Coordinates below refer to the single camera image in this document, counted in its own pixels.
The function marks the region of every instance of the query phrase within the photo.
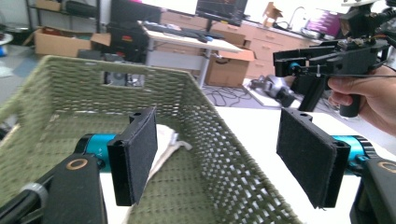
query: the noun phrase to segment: desk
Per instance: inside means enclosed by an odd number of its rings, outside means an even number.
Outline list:
[[[314,209],[298,182],[276,154],[280,110],[231,107],[217,107],[217,110],[303,223],[350,223],[349,211],[361,180],[359,177],[344,176],[335,208],[327,208],[326,211]],[[358,134],[330,115],[322,113],[311,115],[313,122],[330,135]],[[393,154],[376,143],[372,141],[371,143],[379,156],[396,161]]]
[[[207,66],[209,65],[209,60],[212,54],[212,50],[224,50],[230,52],[241,51],[241,49],[237,48],[236,46],[224,40],[214,39],[213,41],[208,41],[207,43],[203,43],[194,38],[166,35],[160,32],[149,31],[144,26],[142,27],[145,33],[148,35],[148,55],[146,59],[146,65],[171,67],[178,69],[200,70],[200,76],[198,77],[198,85],[200,88],[204,86]],[[155,49],[155,45],[154,45],[155,41],[204,49],[205,55],[204,56],[186,55],[186,54],[158,51]]]

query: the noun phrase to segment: gray floor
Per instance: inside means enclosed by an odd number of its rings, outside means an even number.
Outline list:
[[[35,68],[39,58],[28,47],[8,46],[8,56],[0,57],[0,106],[23,83]],[[216,106],[280,109],[280,106],[264,106],[245,89],[204,86],[203,92]],[[366,121],[354,118],[344,119],[337,111],[328,106],[326,100],[320,101],[314,112],[327,113],[344,122],[362,136],[376,142],[396,155],[396,137],[379,131]]]

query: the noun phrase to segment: storage bin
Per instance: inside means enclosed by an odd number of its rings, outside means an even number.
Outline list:
[[[104,85],[104,72],[145,76]],[[121,133],[128,114],[157,107],[180,149],[147,185],[131,223],[300,223],[271,181],[186,72],[46,56],[0,108],[18,124],[0,146],[0,204],[69,156],[86,133]]]

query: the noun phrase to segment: human hand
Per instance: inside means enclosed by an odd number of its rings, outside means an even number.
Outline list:
[[[349,94],[361,96],[359,115],[376,128],[396,136],[396,72],[381,66],[367,78],[331,77],[328,85],[332,89],[329,103],[351,105]]]

